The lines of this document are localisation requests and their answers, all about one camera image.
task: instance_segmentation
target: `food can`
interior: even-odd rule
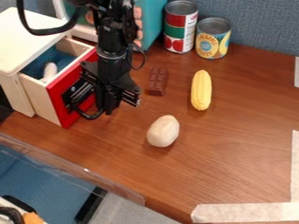
[[[187,53],[194,47],[198,6],[174,1],[165,6],[164,47],[174,53]]]
[[[209,17],[198,23],[196,53],[205,59],[223,58],[228,50],[231,25],[223,18]]]

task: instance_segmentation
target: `teal box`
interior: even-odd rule
[[[135,0],[143,11],[143,50],[148,50],[163,29],[164,6],[167,0]]]

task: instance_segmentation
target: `corn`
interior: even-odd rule
[[[212,98],[211,76],[205,70],[195,73],[191,87],[191,104],[197,110],[208,109]]]

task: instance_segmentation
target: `chocolate bar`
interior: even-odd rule
[[[149,95],[164,95],[168,80],[168,71],[163,67],[154,67],[149,74]]]

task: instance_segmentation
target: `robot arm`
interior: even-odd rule
[[[76,111],[87,120],[98,118],[102,113],[111,115],[121,101],[137,107],[140,103],[141,89],[130,77],[133,47],[143,51],[134,44],[138,27],[134,20],[133,0],[69,0],[76,7],[72,18],[63,26],[34,30],[27,24],[24,16],[24,0],[17,0],[17,9],[24,28],[33,35],[51,35],[72,29],[79,18],[80,7],[86,5],[93,9],[94,26],[98,33],[98,61],[81,63],[81,82],[84,81],[84,93],[73,94],[69,101],[69,111]],[[86,95],[95,93],[98,111],[87,115],[79,105]]]

